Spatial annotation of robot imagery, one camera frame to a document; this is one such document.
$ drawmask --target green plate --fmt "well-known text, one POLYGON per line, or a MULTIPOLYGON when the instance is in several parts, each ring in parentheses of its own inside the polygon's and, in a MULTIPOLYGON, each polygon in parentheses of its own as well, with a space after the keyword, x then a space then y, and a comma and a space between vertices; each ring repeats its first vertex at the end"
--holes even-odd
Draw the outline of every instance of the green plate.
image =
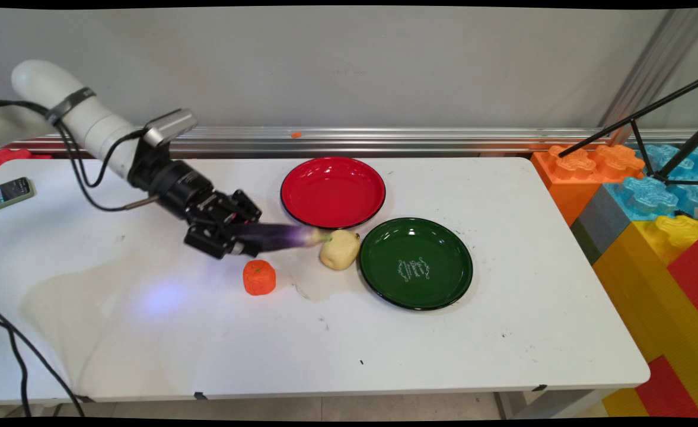
POLYGON ((453 232, 433 221, 397 218, 362 241, 359 269, 384 300, 403 308, 435 310, 465 295, 473 259, 453 232))

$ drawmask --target black metal stand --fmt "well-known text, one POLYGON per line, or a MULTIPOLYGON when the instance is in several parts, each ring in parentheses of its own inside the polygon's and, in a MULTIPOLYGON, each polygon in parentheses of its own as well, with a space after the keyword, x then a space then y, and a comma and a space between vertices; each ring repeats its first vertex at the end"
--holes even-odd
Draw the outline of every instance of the black metal stand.
POLYGON ((644 142, 642 141, 641 133, 639 133, 639 126, 636 125, 636 119, 641 118, 647 113, 652 113, 652 111, 654 111, 655 109, 658 109, 663 105, 666 105, 667 103, 681 97, 682 95, 688 94, 688 92, 691 92, 696 88, 698 88, 698 80, 694 81, 691 84, 688 84, 685 87, 680 88, 679 90, 676 90, 672 94, 667 95, 666 97, 662 98, 661 100, 658 100, 655 103, 652 103, 649 106, 645 106, 643 109, 636 111, 635 113, 631 114, 625 119, 622 119, 613 125, 609 125, 603 130, 599 130, 599 132, 594 133, 592 136, 586 138, 583 141, 580 141, 578 144, 575 144, 574 146, 571 146, 570 148, 560 153, 560 157, 565 157, 566 155, 573 153, 577 149, 584 148, 588 144, 593 143, 594 141, 598 140, 604 135, 607 135, 613 130, 620 129, 625 125, 631 125, 631 129, 633 129, 633 134, 636 136, 636 143, 638 144, 639 150, 641 151, 641 157, 642 159, 644 159, 644 164, 646 165, 647 176, 652 176, 653 178, 659 179, 660 181, 663 181, 665 184, 698 184, 698 181, 668 180, 668 174, 672 172, 673 169, 677 167, 683 161, 683 159, 685 159, 685 157, 688 156, 688 154, 691 154, 691 152, 698 147, 698 131, 694 133, 694 135, 691 138, 689 138, 688 141, 686 141, 686 143, 683 144, 680 151, 676 153, 676 155, 673 156, 673 158, 670 159, 663 168, 661 168, 657 173, 655 173, 652 170, 652 163, 649 162, 649 155, 646 153, 646 149, 644 149, 644 142))

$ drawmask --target floor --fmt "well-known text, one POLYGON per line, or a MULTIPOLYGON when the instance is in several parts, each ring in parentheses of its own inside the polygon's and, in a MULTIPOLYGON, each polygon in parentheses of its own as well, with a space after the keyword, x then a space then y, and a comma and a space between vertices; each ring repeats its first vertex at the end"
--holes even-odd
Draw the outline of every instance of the floor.
MULTIPOLYGON (((526 393, 531 401, 536 394, 526 393)), ((443 421, 500 419, 495 395, 404 394, 393 396, 291 397, 279 399, 182 400, 169 402, 83 403, 87 416, 157 419, 236 419, 257 421, 443 421)), ((18 417, 20 407, 0 407, 0 416, 18 417)), ((72 403, 45 408, 42 416, 77 416, 72 403)), ((599 405, 578 418, 606 417, 599 405)))

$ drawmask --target potato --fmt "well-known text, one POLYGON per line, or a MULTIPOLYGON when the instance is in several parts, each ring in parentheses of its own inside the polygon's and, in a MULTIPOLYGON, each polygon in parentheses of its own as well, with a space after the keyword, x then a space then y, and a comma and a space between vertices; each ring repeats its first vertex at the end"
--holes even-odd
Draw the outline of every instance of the potato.
POLYGON ((359 234, 346 230, 330 233, 330 240, 320 248, 320 260, 333 270, 346 270, 359 254, 359 234))

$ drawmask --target toy orange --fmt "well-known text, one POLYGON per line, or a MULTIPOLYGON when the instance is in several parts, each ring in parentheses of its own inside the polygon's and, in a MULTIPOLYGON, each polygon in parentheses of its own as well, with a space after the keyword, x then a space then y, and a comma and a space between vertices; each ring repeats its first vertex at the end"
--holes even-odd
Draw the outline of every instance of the toy orange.
POLYGON ((243 267, 243 287, 252 295, 267 295, 275 289, 275 268, 265 260, 251 260, 243 267))

